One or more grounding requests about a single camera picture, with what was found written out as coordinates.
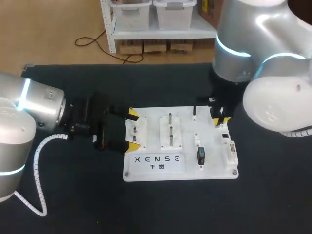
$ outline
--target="screw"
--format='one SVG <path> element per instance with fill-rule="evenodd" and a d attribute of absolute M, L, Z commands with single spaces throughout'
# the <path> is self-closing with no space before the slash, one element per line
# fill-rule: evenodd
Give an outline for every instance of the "screw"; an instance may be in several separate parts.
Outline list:
<path fill-rule="evenodd" d="M 45 124 L 44 124 L 43 122 L 39 122 L 39 123 L 38 123 L 38 126 L 41 127 L 41 128 L 43 128 L 43 127 L 45 126 Z"/>

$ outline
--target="black connector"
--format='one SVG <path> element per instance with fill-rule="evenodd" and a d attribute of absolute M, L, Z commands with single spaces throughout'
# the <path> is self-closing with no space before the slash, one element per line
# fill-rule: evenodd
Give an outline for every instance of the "black connector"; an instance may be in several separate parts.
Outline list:
<path fill-rule="evenodd" d="M 195 116 L 197 113 L 197 109 L 196 109 L 196 106 L 193 107 L 193 116 Z"/>
<path fill-rule="evenodd" d="M 198 160 L 198 164 L 199 166 L 203 166 L 205 165 L 205 149 L 204 147 L 199 147 L 197 150 L 197 160 Z"/>

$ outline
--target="metal shelf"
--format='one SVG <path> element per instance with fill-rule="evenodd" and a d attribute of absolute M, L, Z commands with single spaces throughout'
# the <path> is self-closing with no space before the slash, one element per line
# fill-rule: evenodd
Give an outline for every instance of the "metal shelf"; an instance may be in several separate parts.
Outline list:
<path fill-rule="evenodd" d="M 151 6 L 149 30 L 139 32 L 120 31 L 118 20 L 111 20 L 110 0 L 100 0 L 111 53 L 116 53 L 115 40 L 123 39 L 202 39 L 216 38 L 217 31 L 207 23 L 196 10 L 192 14 L 191 28 L 188 31 L 162 31 L 159 29 L 157 11 Z"/>
<path fill-rule="evenodd" d="M 207 23 L 197 12 L 193 11 L 191 28 L 188 31 L 162 31 L 159 29 L 157 10 L 151 7 L 149 30 L 139 32 L 120 31 L 118 20 L 115 23 L 113 39 L 198 39 L 216 38 L 216 29 Z"/>

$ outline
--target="glowing blue light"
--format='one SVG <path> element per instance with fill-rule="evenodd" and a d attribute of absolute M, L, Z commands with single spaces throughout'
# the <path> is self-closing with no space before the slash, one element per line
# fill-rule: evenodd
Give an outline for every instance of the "glowing blue light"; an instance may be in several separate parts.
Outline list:
<path fill-rule="evenodd" d="M 241 57 L 251 57 L 250 54 L 244 53 L 244 52 L 237 52 L 235 50 L 231 50 L 230 48 L 226 47 L 224 44 L 222 44 L 222 42 L 220 41 L 218 35 L 216 36 L 216 41 L 218 42 L 218 44 L 227 52 L 229 52 L 230 54 L 233 55 L 237 55 L 237 56 L 241 56 Z"/>
<path fill-rule="evenodd" d="M 26 101 L 26 96 L 27 96 L 27 92 L 29 89 L 29 85 L 30 85 L 30 79 L 26 79 L 23 90 L 22 90 L 20 98 L 19 98 L 19 105 L 18 105 L 19 111 L 21 111 L 25 107 L 25 101 Z"/>
<path fill-rule="evenodd" d="M 19 169 L 15 170 L 15 171 L 11 171 L 11 172 L 0 172 L 0 176 L 8 176 L 8 175 L 13 175 L 13 174 L 15 174 L 15 173 L 20 172 L 21 170 L 23 170 L 23 169 L 24 169 L 24 167 L 25 167 L 25 165 L 24 165 L 24 166 L 22 166 L 21 168 L 19 168 Z"/>
<path fill-rule="evenodd" d="M 293 57 L 293 58 L 296 58 L 296 59 L 306 59 L 305 57 L 303 57 L 301 55 L 297 55 L 297 54 L 293 54 L 293 53 L 280 53 L 280 54 L 275 54 L 275 55 L 272 55 L 272 56 L 268 57 L 266 60 L 264 60 L 263 63 L 265 63 L 266 61 L 268 61 L 270 59 L 273 59 L 273 58 L 276 58 L 276 57 L 282 57 L 282 56 L 289 56 L 289 57 Z"/>

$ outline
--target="mounting hole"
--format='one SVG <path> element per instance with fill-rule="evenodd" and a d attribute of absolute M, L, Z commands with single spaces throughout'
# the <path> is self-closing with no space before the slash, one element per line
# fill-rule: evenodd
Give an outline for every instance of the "mounting hole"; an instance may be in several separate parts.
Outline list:
<path fill-rule="evenodd" d="M 40 128 L 43 128 L 45 126 L 45 124 L 43 122 L 38 122 L 37 125 L 40 127 Z"/>

